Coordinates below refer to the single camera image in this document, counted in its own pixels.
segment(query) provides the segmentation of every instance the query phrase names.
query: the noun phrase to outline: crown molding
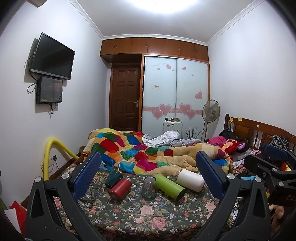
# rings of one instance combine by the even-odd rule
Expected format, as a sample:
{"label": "crown molding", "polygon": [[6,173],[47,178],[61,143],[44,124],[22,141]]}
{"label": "crown molding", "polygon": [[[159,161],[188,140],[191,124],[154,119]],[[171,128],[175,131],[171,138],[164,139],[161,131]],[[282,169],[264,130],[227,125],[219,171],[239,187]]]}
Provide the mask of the crown molding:
{"label": "crown molding", "polygon": [[245,9],[243,9],[238,15],[236,15],[233,19],[231,19],[223,28],[221,28],[208,42],[207,46],[213,43],[217,38],[219,38],[223,33],[226,32],[232,25],[234,25],[237,21],[251,12],[255,7],[259,6],[265,0],[255,0],[251,2]]}
{"label": "crown molding", "polygon": [[163,39],[175,39],[175,40],[181,40],[181,41],[186,41],[186,42],[192,42],[195,44],[201,44],[207,46],[207,43],[197,41],[194,39],[188,39],[188,38],[183,38],[183,37],[178,37],[178,36],[171,36],[171,35],[162,35],[162,34],[121,34],[121,35],[110,35],[110,36],[105,36],[103,40],[105,39],[118,39],[118,38],[163,38]]}
{"label": "crown molding", "polygon": [[83,7],[79,4],[79,2],[77,2],[77,0],[69,0],[69,2],[72,3],[72,5],[77,9],[77,11],[84,17],[84,19],[89,23],[89,25],[94,29],[94,31],[100,36],[100,38],[103,39],[104,35],[101,33],[101,31],[93,22],[93,20],[91,20],[91,18],[83,9]]}

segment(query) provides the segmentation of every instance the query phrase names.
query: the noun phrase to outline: wooden bed frame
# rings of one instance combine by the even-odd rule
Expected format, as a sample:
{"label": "wooden bed frame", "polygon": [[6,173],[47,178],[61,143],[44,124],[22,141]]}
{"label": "wooden bed frame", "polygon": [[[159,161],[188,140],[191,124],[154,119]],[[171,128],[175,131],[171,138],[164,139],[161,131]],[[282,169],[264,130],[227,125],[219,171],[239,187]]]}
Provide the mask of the wooden bed frame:
{"label": "wooden bed frame", "polygon": [[290,149],[292,151],[295,150],[296,136],[276,126],[254,120],[233,118],[229,117],[229,114],[226,114],[224,129],[225,128],[231,129],[237,137],[247,139],[249,148],[252,149],[260,149],[262,144],[270,142],[271,136],[278,135],[288,137]]}

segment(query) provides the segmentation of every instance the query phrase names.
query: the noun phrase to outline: clear glass cup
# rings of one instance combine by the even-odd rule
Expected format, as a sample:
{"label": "clear glass cup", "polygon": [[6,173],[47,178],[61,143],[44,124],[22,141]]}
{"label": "clear glass cup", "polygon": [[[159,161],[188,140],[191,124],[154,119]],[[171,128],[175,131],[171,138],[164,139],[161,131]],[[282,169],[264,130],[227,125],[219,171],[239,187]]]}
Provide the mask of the clear glass cup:
{"label": "clear glass cup", "polygon": [[155,177],[145,177],[141,193],[146,201],[151,201],[157,196],[157,183]]}

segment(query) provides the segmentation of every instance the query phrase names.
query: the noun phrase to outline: patchwork blanket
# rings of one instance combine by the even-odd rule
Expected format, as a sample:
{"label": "patchwork blanket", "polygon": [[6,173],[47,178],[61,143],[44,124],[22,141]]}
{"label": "patchwork blanket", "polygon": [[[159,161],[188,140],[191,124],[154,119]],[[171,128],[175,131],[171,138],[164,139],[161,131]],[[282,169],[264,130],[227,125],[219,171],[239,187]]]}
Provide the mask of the patchwork blanket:
{"label": "patchwork blanket", "polygon": [[183,147],[148,147],[143,144],[144,134],[136,131],[121,132],[109,128],[97,129],[89,134],[89,140],[83,153],[88,155],[95,150],[101,154],[102,161],[131,174],[161,173],[175,176],[181,169],[197,171],[196,153],[203,150],[216,160],[224,172],[231,168],[231,160],[220,147],[206,143],[197,143]]}

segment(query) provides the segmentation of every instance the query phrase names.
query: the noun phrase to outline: dark green cup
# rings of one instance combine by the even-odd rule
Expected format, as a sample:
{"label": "dark green cup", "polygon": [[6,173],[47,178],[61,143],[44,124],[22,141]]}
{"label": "dark green cup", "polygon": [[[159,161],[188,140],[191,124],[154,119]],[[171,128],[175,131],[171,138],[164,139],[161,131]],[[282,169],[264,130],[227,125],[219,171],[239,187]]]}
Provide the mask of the dark green cup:
{"label": "dark green cup", "polygon": [[116,171],[116,170],[112,170],[110,173],[109,173],[109,176],[107,177],[107,180],[105,182],[105,186],[106,188],[108,189],[111,189],[112,187],[115,186],[116,183],[119,182],[120,179],[123,178],[123,175],[119,172],[119,171]]}

